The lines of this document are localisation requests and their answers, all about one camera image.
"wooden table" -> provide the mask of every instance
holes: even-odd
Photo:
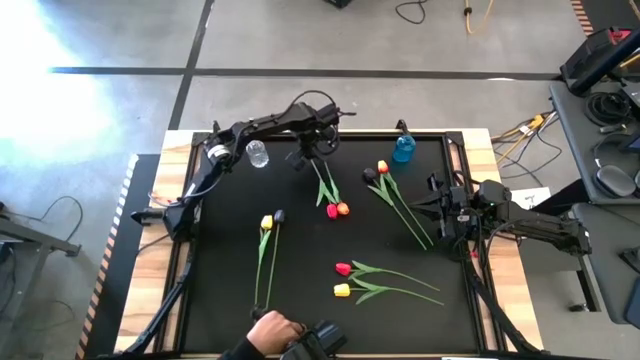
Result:
[[[500,174],[498,173],[498,167],[493,154],[489,131],[487,129],[447,129],[447,131],[452,130],[463,133],[472,178],[478,181],[487,179],[500,181]],[[396,130],[357,131],[394,132]],[[445,130],[442,129],[425,129],[413,130],[412,132],[444,131]],[[167,131],[166,133],[153,188],[154,195],[161,201],[175,199],[182,195],[191,150],[191,139],[194,132],[200,131],[177,130]],[[459,168],[459,161],[456,164],[456,160],[458,159],[456,155],[457,151],[455,154],[452,152],[454,165]],[[165,233],[166,230],[163,225],[153,225],[145,228],[140,246],[144,246]],[[171,241],[167,239],[153,247],[149,247],[138,256],[115,351],[124,350],[131,345],[158,310],[162,302],[171,246]],[[181,255],[184,261],[186,251],[182,251]],[[542,340],[540,338],[538,324],[529,295],[529,288],[516,243],[500,238],[494,239],[491,247],[490,263],[500,306],[505,310],[506,314],[525,338],[537,348],[542,349]],[[170,350],[173,344],[177,308],[178,306],[176,305],[169,318],[164,341],[166,350]],[[491,317],[483,303],[481,303],[481,312],[483,315],[487,345],[490,349],[495,349]],[[511,343],[509,343],[508,346],[509,349],[515,350]]]

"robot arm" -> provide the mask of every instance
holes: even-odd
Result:
[[[147,209],[133,213],[132,218],[140,224],[148,218],[161,218],[172,240],[187,241],[196,220],[196,206],[224,173],[231,172],[249,142],[289,131],[298,140],[300,148],[289,154],[287,161],[299,170],[305,159],[326,156],[337,150],[341,115],[353,113],[342,113],[333,102],[319,110],[301,102],[292,104],[283,113],[238,122],[223,131],[215,123],[213,133],[203,141],[200,168],[184,195],[167,205],[164,211]]]

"black floor stripe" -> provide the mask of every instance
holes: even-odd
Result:
[[[56,66],[49,68],[48,72],[76,75],[184,75],[187,69],[172,67]]]
[[[421,70],[339,70],[339,69],[230,69],[230,68],[145,68],[145,67],[52,67],[50,73],[81,75],[185,75],[190,85],[192,76],[228,77],[310,77],[372,79],[445,79],[487,80],[507,78],[525,81],[559,80],[558,73],[513,73],[485,71],[421,71]],[[186,96],[179,96],[183,101]]]
[[[513,73],[478,71],[403,71],[403,70],[317,70],[317,69],[195,69],[196,76],[229,77],[312,77],[374,79],[461,79],[487,80],[507,78],[528,81],[560,80],[559,73]]]
[[[198,57],[200,56],[200,50],[202,50],[202,42],[207,32],[207,22],[211,15],[214,0],[206,0],[202,8],[202,14],[200,14],[200,22],[196,30],[196,35],[193,38],[193,45],[191,45],[191,52],[189,53],[189,59],[187,60],[186,73],[182,77],[180,83],[180,89],[178,89],[178,95],[176,96],[176,102],[173,104],[173,110],[171,111],[171,119],[169,120],[169,130],[178,130],[180,127],[180,120],[182,120],[182,113],[184,112],[184,106],[187,102],[187,96],[189,95],[189,88],[191,87],[191,80],[193,79],[193,69],[195,69],[198,63]]]

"paper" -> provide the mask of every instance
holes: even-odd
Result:
[[[550,197],[551,191],[548,187],[511,190],[511,200],[526,210],[530,210]]]

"black sleeve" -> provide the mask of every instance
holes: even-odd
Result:
[[[264,360],[265,357],[247,338],[242,339],[235,349],[225,351],[220,360]]]

